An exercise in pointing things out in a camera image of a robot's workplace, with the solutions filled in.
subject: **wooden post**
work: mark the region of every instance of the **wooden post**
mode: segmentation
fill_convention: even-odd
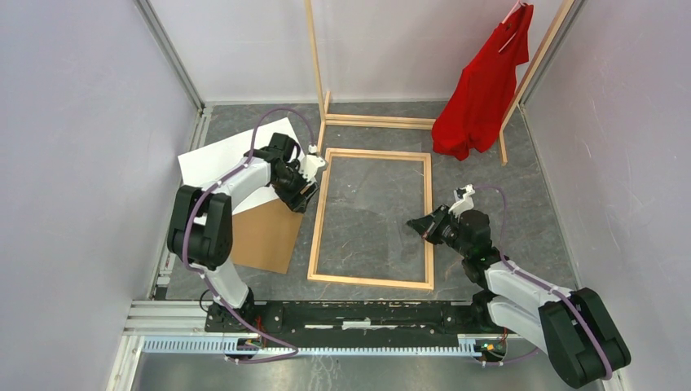
[[[312,0],[305,0],[305,9],[307,11],[307,28],[310,35],[310,45],[312,48],[312,66],[315,68],[315,84],[317,85],[317,103],[319,104],[319,115],[322,121],[326,119],[326,110],[324,109],[324,98],[322,91],[322,77],[319,72],[319,55],[317,54],[317,38],[315,36],[315,18],[312,15]]]
[[[530,62],[530,65],[528,65],[526,74],[523,75],[521,84],[518,85],[516,94],[513,95],[513,99],[511,99],[511,103],[509,104],[508,109],[504,114],[504,120],[501,122],[501,128],[499,131],[499,156],[501,159],[501,165],[506,165],[508,163],[508,157],[506,156],[506,146],[504,145],[504,128],[506,128],[508,120],[511,119],[513,111],[516,110],[518,102],[521,101],[521,97],[526,92],[526,88],[528,88],[530,80],[532,80],[533,76],[535,75],[535,71],[538,70],[538,66],[540,65],[540,63],[542,63],[544,55],[545,53],[547,53],[547,49],[552,44],[552,41],[554,40],[554,37],[557,35],[557,31],[559,31],[561,24],[564,23],[566,14],[569,13],[569,10],[573,5],[574,0],[564,0],[561,2],[561,6],[559,7],[559,10],[557,10],[557,14],[554,16],[554,19],[552,19],[552,23],[549,25],[547,33],[544,34],[544,38],[538,46],[538,50],[535,52],[533,60]]]

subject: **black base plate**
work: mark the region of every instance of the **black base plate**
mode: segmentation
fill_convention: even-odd
[[[256,301],[253,318],[246,320],[305,348],[454,347],[458,334],[504,331],[483,327],[470,303],[458,301]],[[364,322],[370,328],[360,327]],[[205,330],[238,331],[236,323],[227,323],[207,319]]]

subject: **white paper sheet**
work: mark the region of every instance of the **white paper sheet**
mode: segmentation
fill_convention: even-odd
[[[299,142],[293,127],[290,125],[290,121],[288,118],[284,118],[260,126],[254,147],[261,148],[269,145],[271,135],[274,133],[286,134]],[[221,175],[240,162],[240,159],[249,150],[251,141],[252,130],[247,130],[217,143],[178,156],[180,170],[183,172],[183,183],[200,187],[220,178]],[[304,155],[303,152],[300,152],[299,158],[302,159]],[[277,200],[278,198],[273,187],[257,189],[235,208],[233,214],[256,208],[261,204]]]

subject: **brown cardboard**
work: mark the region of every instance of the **brown cardboard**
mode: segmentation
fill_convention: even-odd
[[[287,273],[302,216],[291,212],[281,200],[234,215],[233,263]]]

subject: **speckled floor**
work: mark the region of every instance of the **speckled floor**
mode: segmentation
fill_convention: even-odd
[[[278,106],[217,106],[213,109],[206,142],[214,143],[251,129],[265,111]],[[319,111],[316,104],[286,106],[302,112],[314,132],[319,131]],[[329,111],[434,118],[442,111],[443,106],[444,103],[441,102],[332,103]],[[285,114],[277,112],[269,116],[267,121],[275,121],[284,116]],[[306,127],[296,116],[291,114],[288,118],[301,143],[306,145],[309,139]],[[464,161],[437,155],[432,152],[429,132],[424,130],[329,126],[324,137],[324,147],[432,152],[434,208],[440,204],[452,203],[452,191],[468,183],[501,186],[507,193],[509,207],[504,251],[522,268],[543,279],[575,287],[574,274],[535,149],[518,111],[512,116],[504,134],[509,159],[505,167],[501,167],[495,147],[482,154],[472,152]],[[412,166],[406,166],[404,162],[368,165],[367,162],[349,163],[346,160],[334,163],[329,181],[329,212],[325,218],[325,241],[322,242],[319,272],[420,280],[422,258],[418,249],[421,248],[419,238],[403,224],[408,218],[420,217],[421,177],[414,172]],[[373,174],[364,175],[363,171],[372,171]],[[387,176],[398,180],[391,184],[381,184],[377,179]],[[347,191],[349,184],[351,188],[356,187],[355,193]],[[500,196],[493,191],[483,191],[478,192],[473,199],[476,209],[490,215],[493,236],[497,240],[502,210]],[[459,255],[442,246],[434,249],[433,291],[308,281],[307,264],[316,206],[314,199],[305,213],[286,275],[237,266],[240,277],[252,288],[256,299],[469,300],[479,290],[465,277]],[[204,290],[205,286],[199,277],[186,272],[182,267],[175,267],[166,298],[197,299]]]

